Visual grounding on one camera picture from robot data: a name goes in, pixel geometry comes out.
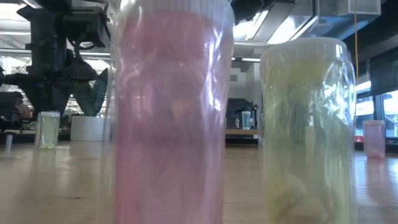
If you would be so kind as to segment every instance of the pink liquid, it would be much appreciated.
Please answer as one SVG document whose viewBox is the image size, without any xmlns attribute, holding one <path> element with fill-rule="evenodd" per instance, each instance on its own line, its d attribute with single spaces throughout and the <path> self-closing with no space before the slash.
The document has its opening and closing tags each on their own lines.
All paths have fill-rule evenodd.
<svg viewBox="0 0 398 224">
<path fill-rule="evenodd" d="M 116 224 L 221 224 L 232 33 L 189 12 L 127 22 Z"/>
</svg>

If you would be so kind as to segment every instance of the pink container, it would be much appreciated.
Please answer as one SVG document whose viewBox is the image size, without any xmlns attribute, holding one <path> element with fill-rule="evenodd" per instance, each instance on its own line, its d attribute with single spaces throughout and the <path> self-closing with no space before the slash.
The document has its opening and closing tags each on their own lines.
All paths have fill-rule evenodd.
<svg viewBox="0 0 398 224">
<path fill-rule="evenodd" d="M 384 121 L 364 121 L 364 150 L 369 158 L 386 156 L 386 134 Z"/>
<path fill-rule="evenodd" d="M 115 224 L 221 224 L 234 16 L 227 0 L 122 6 Z"/>
</svg>

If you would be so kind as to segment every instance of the window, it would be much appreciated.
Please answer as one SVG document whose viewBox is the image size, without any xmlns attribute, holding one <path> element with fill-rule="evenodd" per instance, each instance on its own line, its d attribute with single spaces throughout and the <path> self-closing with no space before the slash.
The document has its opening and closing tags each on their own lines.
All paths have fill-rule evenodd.
<svg viewBox="0 0 398 224">
<path fill-rule="evenodd" d="M 398 138 L 398 90 L 383 94 L 386 137 Z"/>
<path fill-rule="evenodd" d="M 355 136 L 363 136 L 363 121 L 374 119 L 373 97 L 367 96 L 358 99 L 356 104 Z"/>
</svg>

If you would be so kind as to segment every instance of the white pot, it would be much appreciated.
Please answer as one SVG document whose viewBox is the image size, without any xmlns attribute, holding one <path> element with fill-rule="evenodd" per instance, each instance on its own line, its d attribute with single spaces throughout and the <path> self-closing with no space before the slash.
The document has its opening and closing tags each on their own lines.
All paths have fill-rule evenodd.
<svg viewBox="0 0 398 224">
<path fill-rule="evenodd" d="M 102 141 L 104 132 L 104 118 L 89 116 L 72 116 L 70 128 L 71 141 Z"/>
</svg>

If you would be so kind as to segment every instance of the dark machine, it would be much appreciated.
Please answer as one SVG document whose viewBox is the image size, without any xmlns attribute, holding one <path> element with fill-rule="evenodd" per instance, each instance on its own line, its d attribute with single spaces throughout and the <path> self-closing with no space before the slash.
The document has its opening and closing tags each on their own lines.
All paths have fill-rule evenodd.
<svg viewBox="0 0 398 224">
<path fill-rule="evenodd" d="M 35 113 L 64 112 L 70 95 L 82 83 L 96 80 L 97 73 L 83 61 L 80 50 L 105 47 L 110 33 L 106 11 L 100 7 L 72 7 L 71 0 L 37 0 L 18 10 L 30 21 L 32 66 L 28 74 L 0 75 L 0 85 L 17 85 L 32 103 Z M 67 50 L 67 41 L 75 54 Z"/>
</svg>

